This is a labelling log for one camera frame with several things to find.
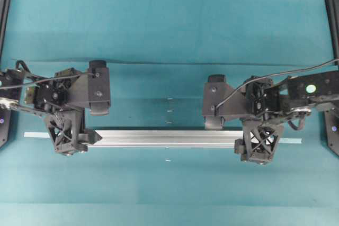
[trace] screw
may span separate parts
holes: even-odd
[[[54,100],[56,100],[56,99],[58,99],[59,95],[58,95],[57,92],[54,92],[54,93],[52,94],[52,97],[53,97]]]
[[[95,94],[96,94],[98,97],[101,97],[101,96],[102,96],[101,91],[97,91],[97,92],[95,92]]]

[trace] black cable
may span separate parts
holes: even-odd
[[[299,131],[305,127],[305,115],[303,115],[298,122],[298,125],[295,125],[291,120],[289,120],[287,123],[290,127],[292,127],[293,130]]]
[[[279,75],[286,75],[286,74],[295,74],[295,73],[303,73],[303,72],[306,72],[306,71],[312,71],[312,70],[316,70],[316,69],[319,69],[321,67],[324,67],[324,66],[327,66],[331,63],[334,63],[334,62],[337,62],[339,61],[339,59],[332,59],[328,62],[325,62],[323,64],[320,64],[318,66],[312,66],[312,67],[308,67],[308,68],[304,68],[304,69],[297,69],[297,70],[292,70],[292,71],[282,71],[280,73],[275,73],[275,74],[268,74],[268,75],[265,75],[265,76],[261,76],[261,77],[258,77],[258,78],[254,78],[254,79],[251,79],[251,80],[248,80],[247,82],[243,83],[242,85],[238,86],[232,93],[230,93],[225,99],[223,99],[217,106],[216,106],[216,110],[218,108],[220,108],[225,102],[227,102],[232,96],[234,96],[240,89],[242,89],[243,87],[245,87],[246,85],[248,85],[249,83],[252,83],[252,82],[256,82],[258,80],[261,80],[261,79],[265,79],[265,78],[270,78],[270,77],[274,77],[274,76],[279,76]]]
[[[28,69],[28,66],[26,65],[26,63],[22,60],[18,60],[16,63],[15,63],[15,69],[18,70],[19,69],[19,66],[22,66],[22,69],[24,69],[25,71],[27,72],[31,72],[29,69]]]
[[[39,79],[39,80],[36,80],[34,82],[28,82],[28,83],[19,84],[19,85],[1,86],[0,89],[13,89],[13,88],[25,87],[25,86],[35,85],[35,84],[38,84],[38,83],[49,82],[51,80],[72,79],[72,78],[76,78],[76,77],[79,77],[79,76],[84,75],[84,74],[94,75],[94,74],[91,74],[91,73],[81,73],[81,74],[75,74],[75,75],[69,75],[69,76],[60,76],[60,77],[54,77],[54,78]]]

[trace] wire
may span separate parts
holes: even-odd
[[[27,71],[27,72],[31,72],[29,69],[28,69],[28,66],[26,65],[26,63],[22,60],[18,60],[16,63],[15,63],[15,69],[19,69],[19,66],[22,66],[22,68]]]
[[[76,77],[79,77],[79,76],[84,75],[84,74],[94,75],[92,73],[81,73],[81,74],[75,74],[75,75],[69,75],[69,76],[60,76],[60,77],[54,77],[54,78],[45,78],[45,79],[36,80],[34,82],[28,82],[28,83],[19,84],[19,85],[1,86],[0,89],[13,89],[13,88],[31,86],[31,85],[35,85],[35,84],[38,84],[38,83],[49,82],[51,80],[72,79],[72,78],[76,78]]]
[[[223,99],[217,106],[216,106],[216,110],[218,108],[220,108],[225,102],[227,102],[232,96],[234,96],[240,89],[242,89],[243,87],[245,87],[246,85],[248,85],[249,83],[252,82],[256,82],[258,80],[261,79],[265,79],[265,78],[270,78],[270,77],[274,77],[274,76],[279,76],[279,75],[286,75],[286,74],[295,74],[295,73],[303,73],[306,71],[312,71],[312,70],[316,70],[319,69],[321,67],[327,66],[331,63],[337,62],[339,61],[339,59],[332,59],[330,61],[327,61],[323,64],[320,64],[318,66],[312,66],[312,67],[308,67],[308,68],[304,68],[304,69],[297,69],[297,70],[292,70],[292,71],[282,71],[280,73],[275,73],[275,74],[268,74],[265,76],[260,76],[251,80],[246,81],[245,83],[243,83],[242,85],[238,86],[232,93],[230,93],[225,99]]]

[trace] metal rail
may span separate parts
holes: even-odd
[[[233,148],[242,131],[204,130],[96,130],[103,138],[92,148]],[[25,132],[27,138],[49,138],[46,132]],[[301,139],[282,138],[280,143],[301,144]]]

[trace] teal background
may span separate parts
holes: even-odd
[[[208,75],[237,86],[332,58],[324,0],[12,0],[1,66],[23,59],[52,76],[105,59],[111,112],[88,114],[88,127],[202,129]],[[302,144],[281,144],[265,167],[232,149],[95,148],[66,158],[48,139],[23,137],[44,131],[37,117],[14,113],[11,128],[0,150],[1,225],[339,222],[339,159],[317,112],[304,130],[286,128]]]

